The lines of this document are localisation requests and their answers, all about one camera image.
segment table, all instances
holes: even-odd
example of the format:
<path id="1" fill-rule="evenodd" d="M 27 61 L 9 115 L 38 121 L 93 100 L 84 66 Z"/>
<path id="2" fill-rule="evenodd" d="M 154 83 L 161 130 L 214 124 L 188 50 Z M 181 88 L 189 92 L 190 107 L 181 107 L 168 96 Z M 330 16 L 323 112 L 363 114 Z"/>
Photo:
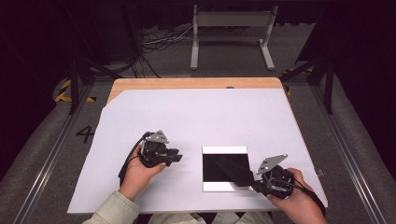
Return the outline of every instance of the table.
<path id="1" fill-rule="evenodd" d="M 275 210 L 254 191 L 203 192 L 202 147 L 212 146 L 247 147 L 253 171 L 263 158 L 289 154 L 281 165 L 302 170 L 327 206 L 277 78 L 146 78 L 115 81 L 68 213 L 94 212 L 118 187 L 117 173 L 141 131 L 159 127 L 183 158 L 139 195 L 141 213 Z"/>

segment human hand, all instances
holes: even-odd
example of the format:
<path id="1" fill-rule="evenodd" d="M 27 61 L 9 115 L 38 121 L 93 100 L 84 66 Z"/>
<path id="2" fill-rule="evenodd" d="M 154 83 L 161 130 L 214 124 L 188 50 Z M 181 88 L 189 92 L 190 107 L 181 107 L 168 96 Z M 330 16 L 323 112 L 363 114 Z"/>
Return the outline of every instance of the human hand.
<path id="1" fill-rule="evenodd" d="M 134 149 L 134 153 L 131 156 L 133 159 L 128 164 L 124 180 L 119 189 L 119 192 L 131 201 L 134 201 L 137 194 L 146 187 L 150 179 L 166 166 L 163 162 L 152 168 L 147 168 L 138 157 L 140 148 L 141 146 L 139 145 Z"/>
<path id="2" fill-rule="evenodd" d="M 314 191 L 311 186 L 304 182 L 303 173 L 300 170 L 289 168 L 288 171 L 297 180 L 294 183 L 295 185 L 301 186 L 298 183 L 300 182 L 301 187 Z M 327 223 L 318 205 L 300 189 L 294 189 L 289 198 L 285 200 L 271 194 L 268 194 L 267 198 L 273 205 L 284 211 L 296 224 Z"/>

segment number 4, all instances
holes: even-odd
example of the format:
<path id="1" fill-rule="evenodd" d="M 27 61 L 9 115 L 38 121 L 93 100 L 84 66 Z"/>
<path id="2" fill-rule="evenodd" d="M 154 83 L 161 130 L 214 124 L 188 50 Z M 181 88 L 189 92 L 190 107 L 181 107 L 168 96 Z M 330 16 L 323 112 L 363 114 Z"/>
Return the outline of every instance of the number 4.
<path id="1" fill-rule="evenodd" d="M 81 131 L 79 131 L 78 133 L 76 133 L 76 135 L 85 135 L 84 143 L 87 143 L 88 137 L 89 137 L 90 135 L 94 135 L 94 134 L 95 134 L 95 133 L 91 133 L 91 129 L 92 129 L 91 126 L 87 126 L 87 127 L 85 127 L 83 130 L 81 130 Z"/>

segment floor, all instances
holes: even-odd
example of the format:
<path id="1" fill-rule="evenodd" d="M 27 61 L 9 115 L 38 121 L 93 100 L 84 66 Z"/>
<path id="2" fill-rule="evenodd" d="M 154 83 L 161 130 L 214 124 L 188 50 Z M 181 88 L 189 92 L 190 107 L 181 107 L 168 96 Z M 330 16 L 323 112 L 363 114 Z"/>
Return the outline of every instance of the floor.
<path id="1" fill-rule="evenodd" d="M 263 31 L 258 28 L 235 29 L 201 31 L 196 71 L 190 70 L 189 39 L 144 55 L 161 77 L 280 77 L 285 69 L 295 67 L 294 61 L 313 25 L 274 28 L 269 42 L 276 67 L 274 71 L 266 69 L 257 43 Z M 121 65 L 112 64 L 109 68 L 118 66 Z M 155 77 L 144 61 L 138 61 L 134 70 L 140 77 Z M 135 77 L 133 69 L 121 74 Z M 305 77 L 302 74 L 284 85 L 290 87 L 290 106 L 328 197 L 328 222 L 392 223 L 396 220 L 393 213 L 396 200 L 389 197 L 388 192 L 395 189 L 395 182 L 345 97 L 342 86 L 335 79 L 333 114 L 329 115 L 321 100 L 323 85 L 308 86 Z M 68 115 L 70 103 L 58 102 L 33 133 L 0 183 L 0 223 L 13 220 L 15 223 L 81 223 L 91 216 L 66 214 L 92 143 L 90 135 L 84 143 L 85 135 L 77 133 L 87 131 L 87 127 L 92 127 L 94 132 L 112 81 L 109 77 L 97 76 L 93 86 L 81 86 L 81 95 L 95 97 L 95 102 L 86 102 L 73 116 Z M 60 81 L 54 97 L 63 84 Z M 280 211 L 273 212 L 273 217 L 275 223 L 291 223 Z"/>

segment white sheet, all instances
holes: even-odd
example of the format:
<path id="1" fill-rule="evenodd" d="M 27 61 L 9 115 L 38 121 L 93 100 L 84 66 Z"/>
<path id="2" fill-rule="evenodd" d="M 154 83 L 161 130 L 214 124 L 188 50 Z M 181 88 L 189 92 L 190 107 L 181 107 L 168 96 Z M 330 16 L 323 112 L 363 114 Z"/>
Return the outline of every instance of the white sheet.
<path id="1" fill-rule="evenodd" d="M 328 204 L 283 89 L 143 90 L 124 91 L 103 109 L 67 212 L 93 213 L 119 188 L 117 175 L 135 142 L 158 130 L 183 158 L 137 197 L 142 213 L 275 209 L 254 191 L 203 192 L 203 146 L 246 146 L 251 169 L 289 154 L 282 167 L 302 170 Z"/>

